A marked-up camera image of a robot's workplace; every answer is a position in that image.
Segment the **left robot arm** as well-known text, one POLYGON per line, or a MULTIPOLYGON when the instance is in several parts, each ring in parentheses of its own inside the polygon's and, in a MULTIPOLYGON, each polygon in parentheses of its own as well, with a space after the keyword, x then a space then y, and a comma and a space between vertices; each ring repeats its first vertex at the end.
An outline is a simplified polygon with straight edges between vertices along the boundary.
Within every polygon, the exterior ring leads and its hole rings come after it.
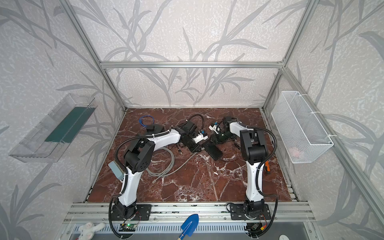
POLYGON ((164 126, 151 124, 145 135, 137 135, 124 141, 115 152, 114 162, 124 169, 122 189, 112 197, 110 213, 128 220, 137 212, 137 190, 143 172, 149 167, 153 153, 168 145, 182 143, 189 150, 199 152, 199 142, 208 138, 203 129, 187 120, 180 126, 166 130, 164 126))

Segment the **small black network switch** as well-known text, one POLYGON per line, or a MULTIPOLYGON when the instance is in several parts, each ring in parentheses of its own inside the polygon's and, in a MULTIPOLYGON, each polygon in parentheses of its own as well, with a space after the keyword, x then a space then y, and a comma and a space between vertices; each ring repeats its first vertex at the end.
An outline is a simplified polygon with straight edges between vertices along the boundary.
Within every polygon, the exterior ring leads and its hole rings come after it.
POLYGON ((202 146, 214 161, 219 160, 223 156, 223 152, 212 142, 207 141, 202 146))

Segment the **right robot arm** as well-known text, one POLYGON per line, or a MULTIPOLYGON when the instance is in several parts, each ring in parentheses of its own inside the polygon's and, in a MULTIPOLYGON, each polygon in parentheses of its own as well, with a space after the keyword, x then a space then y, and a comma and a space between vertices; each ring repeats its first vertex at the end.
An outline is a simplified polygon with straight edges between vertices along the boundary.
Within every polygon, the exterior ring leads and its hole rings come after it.
POLYGON ((277 150, 275 135, 268 129, 246 125, 232 117, 224 117, 221 122, 211 124, 209 129, 213 132, 211 138, 216 144, 225 143, 235 137, 240 138, 248 181, 243 215, 250 220, 265 216, 272 223, 279 197, 277 194, 263 193, 262 181, 264 167, 277 150))

